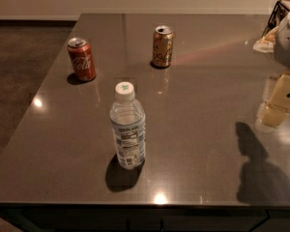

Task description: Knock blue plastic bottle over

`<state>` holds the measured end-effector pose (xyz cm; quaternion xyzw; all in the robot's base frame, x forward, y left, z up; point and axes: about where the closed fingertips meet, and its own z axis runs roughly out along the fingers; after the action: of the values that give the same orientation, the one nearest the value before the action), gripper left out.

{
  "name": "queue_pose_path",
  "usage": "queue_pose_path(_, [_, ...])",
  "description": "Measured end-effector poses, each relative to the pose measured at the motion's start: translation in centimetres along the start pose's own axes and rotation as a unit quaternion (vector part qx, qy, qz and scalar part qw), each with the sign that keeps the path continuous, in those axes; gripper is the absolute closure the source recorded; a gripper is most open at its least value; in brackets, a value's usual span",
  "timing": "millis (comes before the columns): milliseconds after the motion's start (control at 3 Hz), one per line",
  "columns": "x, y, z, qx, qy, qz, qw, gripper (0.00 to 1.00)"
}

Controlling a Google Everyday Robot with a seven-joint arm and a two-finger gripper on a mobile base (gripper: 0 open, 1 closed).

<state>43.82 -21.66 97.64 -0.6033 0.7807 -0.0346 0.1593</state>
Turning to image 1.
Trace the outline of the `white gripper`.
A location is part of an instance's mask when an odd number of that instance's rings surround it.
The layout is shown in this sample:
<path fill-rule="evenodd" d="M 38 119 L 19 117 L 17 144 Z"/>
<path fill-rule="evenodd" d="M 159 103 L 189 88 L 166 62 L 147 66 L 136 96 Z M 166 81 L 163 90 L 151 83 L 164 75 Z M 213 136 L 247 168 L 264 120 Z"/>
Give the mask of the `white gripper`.
<path fill-rule="evenodd" d="M 290 12 L 279 23 L 275 35 L 275 59 L 290 68 Z M 258 122 L 270 128 L 279 127 L 290 114 L 290 72 L 266 81 Z"/>

